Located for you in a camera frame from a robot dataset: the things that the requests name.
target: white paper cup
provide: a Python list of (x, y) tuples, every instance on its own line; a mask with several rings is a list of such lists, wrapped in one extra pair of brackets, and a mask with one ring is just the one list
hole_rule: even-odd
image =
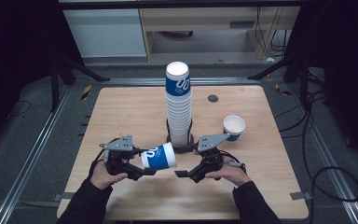
[(184, 101), (191, 97), (187, 64), (173, 62), (167, 65), (165, 91), (166, 97), (173, 101)]
[(191, 99), (187, 102), (183, 102), (183, 103), (172, 103), (167, 101), (167, 107), (169, 108), (183, 108), (183, 107), (189, 107), (191, 106)]
[(143, 152), (141, 158), (144, 168), (163, 170), (176, 167), (176, 158), (171, 142)]
[(182, 113), (173, 113), (173, 112), (168, 112), (167, 113), (167, 117), (170, 120), (188, 120), (191, 119), (191, 110), (188, 110), (186, 112), (182, 112)]
[(191, 104), (179, 105), (179, 106), (167, 105), (167, 109), (170, 110), (171, 112), (179, 113), (179, 112), (182, 112), (182, 111), (190, 110), (191, 109)]
[(223, 121), (223, 133), (229, 133), (230, 137), (226, 139), (228, 142), (236, 142), (242, 132), (245, 130), (245, 121), (236, 115), (229, 115)]
[(184, 119), (184, 120), (169, 120), (168, 124), (170, 125), (171, 131), (182, 131), (187, 130), (188, 126), (191, 123), (191, 119)]
[(172, 95), (169, 95), (167, 92), (165, 92), (165, 99), (167, 100), (168, 103), (171, 104), (176, 104), (176, 103), (181, 103), (181, 104), (185, 104), (188, 101), (191, 101), (191, 96), (192, 96), (192, 92), (188, 92), (187, 95), (181, 96), (181, 97), (175, 97)]
[(177, 139), (177, 140), (172, 140), (171, 139), (171, 142), (172, 142), (172, 145), (174, 147), (182, 147), (182, 146), (185, 146), (187, 145), (187, 139)]

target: gray floor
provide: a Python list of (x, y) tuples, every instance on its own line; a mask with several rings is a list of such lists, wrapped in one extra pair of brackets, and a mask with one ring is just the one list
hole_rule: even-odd
[[(191, 77), (248, 77), (257, 74), (269, 66), (265, 60), (255, 58), (245, 32), (195, 32), (191, 37), (174, 38), (166, 34), (158, 34), (154, 45), (154, 55), (148, 64), (121, 64), (112, 66), (91, 66), (90, 69), (105, 77), (161, 77), (165, 76), (164, 65), (172, 61), (189, 63)], [(297, 83), (286, 84), (282, 81), (284, 68), (266, 77), (258, 85), (262, 86), (274, 116), (295, 107)], [(92, 109), (101, 88), (109, 86), (99, 84), (76, 72), (76, 84), (71, 87), (67, 101), (57, 122), (43, 147), (43, 151), (21, 193), (19, 203), (13, 210), (7, 223), (54, 223), (57, 204), (31, 205), (36, 202), (52, 203), (56, 193), (63, 192), (66, 181), (74, 164), (82, 134), (88, 122), (87, 116)], [(282, 91), (290, 91), (284, 95), (275, 90), (275, 83), (280, 84)], [(85, 86), (92, 84), (86, 100), (81, 100)], [(0, 204), (6, 198), (16, 181), (21, 167), (36, 142), (49, 116), (51, 93), (49, 78), (43, 78), (29, 84), (21, 93), (21, 100), (31, 104), (18, 102), (11, 115), (26, 111), (22, 116), (10, 117), (0, 130)], [(311, 85), (311, 91), (319, 90)], [(331, 155), (337, 164), (356, 175), (358, 178), (358, 149), (347, 147), (345, 135), (329, 105), (323, 100), (314, 104), (312, 115), (313, 131), (318, 130), (323, 137)], [(276, 118), (280, 129), (289, 127), (302, 118), (300, 107)], [(310, 180), (306, 175), (302, 151), (301, 137), (285, 138), (301, 134), (302, 125), (282, 133), (283, 142), (301, 189), (310, 191)], [(317, 145), (306, 135), (306, 156), (310, 172), (315, 174), (324, 167), (324, 162)], [(354, 192), (355, 186), (348, 179)], [(322, 175), (318, 184), (336, 192), (329, 175)], [(320, 191), (315, 193), (314, 223), (356, 223), (352, 222), (342, 202), (324, 196)], [(309, 220), (283, 220), (283, 223), (308, 223)]]

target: wooden tabletop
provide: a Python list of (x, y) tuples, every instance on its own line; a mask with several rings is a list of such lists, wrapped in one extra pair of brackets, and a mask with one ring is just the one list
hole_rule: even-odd
[[(269, 103), (259, 86), (192, 86), (191, 133), (219, 134), (223, 119), (238, 115), (246, 129), (235, 143), (220, 146), (245, 162), (266, 202), (279, 218), (305, 218), (304, 200), (293, 201), (290, 193), (300, 191)], [(218, 96), (216, 103), (208, 96)], [(101, 148), (114, 138), (132, 134), (133, 144), (152, 148), (166, 141), (165, 87), (104, 88), (101, 90), (86, 134), (79, 149), (65, 192), (75, 192), (87, 177), (91, 162)], [(176, 154), (177, 168), (143, 176), (138, 181), (125, 179), (113, 185), (106, 206), (106, 219), (238, 219), (232, 198), (234, 185), (225, 179), (204, 179), (195, 184), (176, 177), (175, 170), (191, 170), (201, 157), (193, 153)], [(131, 164), (143, 168), (141, 158)], [(69, 200), (62, 200), (57, 215)]]

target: cup logo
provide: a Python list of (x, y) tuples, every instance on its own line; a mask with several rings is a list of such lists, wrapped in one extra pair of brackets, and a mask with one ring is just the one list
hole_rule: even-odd
[(149, 166), (152, 169), (166, 169), (170, 166), (167, 162), (167, 156), (165, 155), (164, 146), (156, 147), (146, 151), (145, 153)]
[(240, 133), (239, 134), (230, 134), (229, 138), (226, 139), (226, 141), (228, 142), (235, 142), (240, 138)]
[(183, 96), (190, 92), (190, 76), (180, 80), (166, 78), (165, 91), (172, 96)]

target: paper cup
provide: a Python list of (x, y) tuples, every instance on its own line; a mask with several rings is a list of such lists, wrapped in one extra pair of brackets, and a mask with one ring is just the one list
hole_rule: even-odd
[(185, 63), (174, 62), (167, 65), (165, 79), (166, 97), (172, 101), (184, 101), (191, 97), (190, 75)]
[(241, 117), (236, 115), (227, 116), (223, 121), (223, 125), (223, 133), (230, 134), (230, 137), (227, 139), (228, 142), (237, 141), (246, 127), (245, 121)]
[(180, 113), (183, 111), (191, 110), (191, 105), (182, 105), (182, 106), (167, 105), (167, 110), (169, 110), (170, 112)]
[(191, 119), (182, 120), (182, 121), (168, 119), (168, 124), (170, 125), (171, 131), (177, 131), (177, 132), (187, 131), (190, 123), (191, 123)]
[(171, 143), (143, 152), (141, 158), (144, 168), (163, 170), (176, 167), (175, 153)]
[(181, 108), (181, 107), (188, 107), (191, 105), (191, 99), (187, 102), (179, 102), (179, 103), (172, 103), (167, 101), (167, 106), (171, 107), (171, 108)]

